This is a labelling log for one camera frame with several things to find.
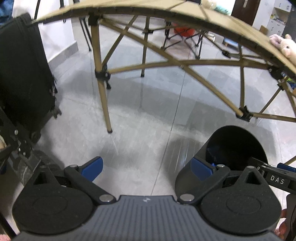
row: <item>finger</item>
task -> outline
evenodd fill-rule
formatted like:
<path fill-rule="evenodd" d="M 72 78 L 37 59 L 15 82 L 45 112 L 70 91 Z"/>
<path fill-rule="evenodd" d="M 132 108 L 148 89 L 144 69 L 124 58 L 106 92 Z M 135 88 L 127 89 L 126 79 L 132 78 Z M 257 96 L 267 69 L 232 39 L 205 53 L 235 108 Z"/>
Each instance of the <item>finger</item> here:
<path fill-rule="evenodd" d="M 287 217 L 287 209 L 283 209 L 281 211 L 281 217 L 280 218 L 286 218 Z"/>
<path fill-rule="evenodd" d="M 281 225 L 279 226 L 279 232 L 284 235 L 287 231 L 287 225 L 286 222 L 281 223 Z"/>

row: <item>human hand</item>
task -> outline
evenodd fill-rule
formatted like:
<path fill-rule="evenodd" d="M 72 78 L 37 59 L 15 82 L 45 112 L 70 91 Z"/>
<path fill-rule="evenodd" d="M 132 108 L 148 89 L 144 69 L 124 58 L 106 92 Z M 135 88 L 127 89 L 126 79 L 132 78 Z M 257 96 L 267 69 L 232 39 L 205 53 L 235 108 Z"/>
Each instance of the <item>human hand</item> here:
<path fill-rule="evenodd" d="M 280 218 L 286 218 L 287 217 L 287 209 L 282 210 L 281 217 Z M 278 229 L 274 231 L 274 233 L 279 236 L 282 240 L 284 240 L 284 235 L 287 231 L 287 225 L 286 220 L 281 223 Z"/>

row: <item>tile grout line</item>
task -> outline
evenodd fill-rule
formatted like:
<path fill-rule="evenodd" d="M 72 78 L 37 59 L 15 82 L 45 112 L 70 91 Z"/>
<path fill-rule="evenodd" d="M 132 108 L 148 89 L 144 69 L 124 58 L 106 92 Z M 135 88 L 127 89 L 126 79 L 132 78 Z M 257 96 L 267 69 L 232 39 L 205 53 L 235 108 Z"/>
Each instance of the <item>tile grout line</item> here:
<path fill-rule="evenodd" d="M 178 104 L 177 104 L 177 108 L 176 108 L 176 112 L 175 112 L 175 116 L 174 116 L 174 119 L 173 119 L 173 123 L 172 123 L 172 127 L 170 129 L 170 134 L 168 136 L 168 141 L 167 141 L 167 144 L 165 146 L 165 151 L 163 153 L 163 157 L 161 159 L 161 162 L 160 162 L 160 166 L 159 166 L 159 170 L 158 170 L 158 173 L 157 173 L 157 176 L 156 176 L 156 179 L 155 179 L 155 182 L 154 182 L 154 185 L 153 185 L 153 188 L 152 188 L 152 191 L 151 191 L 151 194 L 150 196 L 152 196 L 152 193 L 154 191 L 154 188 L 155 188 L 155 185 L 156 185 L 156 182 L 157 182 L 157 179 L 158 179 L 158 176 L 159 176 L 159 173 L 160 173 L 160 169 L 161 169 L 161 166 L 163 164 L 163 160 L 164 160 L 164 157 L 165 157 L 165 153 L 166 153 L 166 150 L 168 148 L 168 143 L 170 141 L 170 136 L 172 134 L 172 129 L 173 129 L 173 125 L 174 125 L 174 121 L 175 121 L 175 118 L 176 118 L 176 115 L 177 115 L 177 110 L 178 110 L 178 106 L 179 106 L 179 102 L 180 102 L 180 98 L 181 98 L 181 93 L 182 93 L 182 89 L 183 89 L 183 85 L 184 85 L 184 81 L 185 81 L 185 76 L 186 76 L 186 73 L 184 73 L 184 77 L 183 77 L 183 83 L 182 83 L 182 87 L 181 87 L 181 90 L 180 90 L 180 95 L 179 95 L 179 100 L 178 100 Z"/>

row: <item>baseboard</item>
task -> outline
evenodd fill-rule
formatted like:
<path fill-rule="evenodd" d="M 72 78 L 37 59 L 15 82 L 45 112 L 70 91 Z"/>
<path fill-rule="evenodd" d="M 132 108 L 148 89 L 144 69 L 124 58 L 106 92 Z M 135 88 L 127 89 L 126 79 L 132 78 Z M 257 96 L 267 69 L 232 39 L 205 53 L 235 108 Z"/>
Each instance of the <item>baseboard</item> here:
<path fill-rule="evenodd" d="M 75 54 L 77 51 L 78 45 L 77 41 L 75 41 L 72 45 L 64 49 L 62 52 L 60 52 L 57 56 L 55 56 L 52 60 L 48 62 L 51 71 L 53 71 L 56 67 L 58 67 L 61 63 L 63 63 L 67 58 Z"/>

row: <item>gray ribbed panel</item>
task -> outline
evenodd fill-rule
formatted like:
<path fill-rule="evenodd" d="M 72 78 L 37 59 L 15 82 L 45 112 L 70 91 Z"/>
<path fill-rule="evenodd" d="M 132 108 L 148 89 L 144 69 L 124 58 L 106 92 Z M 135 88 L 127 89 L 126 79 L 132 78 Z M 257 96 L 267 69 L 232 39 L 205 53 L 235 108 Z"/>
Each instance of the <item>gray ribbed panel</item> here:
<path fill-rule="evenodd" d="M 21 233 L 14 241 L 280 241 L 273 233 L 236 237 L 208 226 L 193 206 L 177 204 L 172 196 L 121 196 L 100 206 L 80 228 L 59 236 Z"/>

